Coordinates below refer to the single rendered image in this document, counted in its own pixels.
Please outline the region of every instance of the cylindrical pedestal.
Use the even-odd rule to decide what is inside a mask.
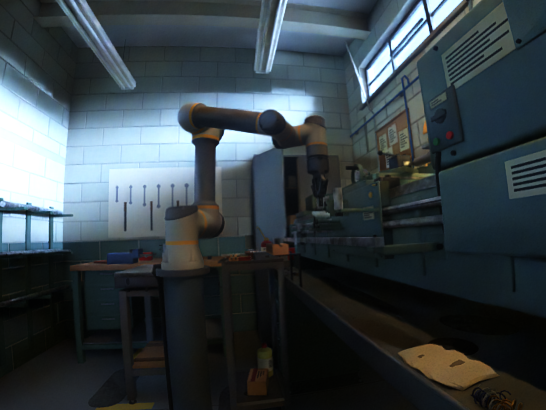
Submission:
[[[158,276],[163,276],[173,410],[211,410],[203,275],[185,278],[171,272]]]

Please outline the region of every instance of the white tool board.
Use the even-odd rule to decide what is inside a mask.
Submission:
[[[192,205],[194,168],[111,169],[109,238],[164,238],[165,210]],[[216,203],[222,212],[222,169],[216,168]]]

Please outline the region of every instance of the ceiling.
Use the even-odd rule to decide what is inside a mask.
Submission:
[[[289,0],[278,50],[343,55],[365,39],[377,0]],[[115,46],[255,48],[261,0],[88,0]],[[42,0],[42,27],[63,27],[87,47],[54,0]]]

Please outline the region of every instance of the vent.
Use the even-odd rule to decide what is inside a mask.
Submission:
[[[546,151],[506,161],[510,199],[546,195]]]
[[[442,54],[447,86],[461,85],[515,49],[504,3]]]

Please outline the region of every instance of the floor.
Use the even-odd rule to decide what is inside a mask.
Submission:
[[[218,349],[209,353],[213,410],[227,386],[225,360]],[[85,410],[89,399],[116,371],[123,368],[117,350],[87,351],[86,362],[78,364],[74,342],[65,340],[12,373],[0,378],[2,410]],[[168,409],[164,376],[137,380],[137,405],[121,404],[109,410]],[[356,384],[293,396],[291,410],[416,410],[384,381]]]

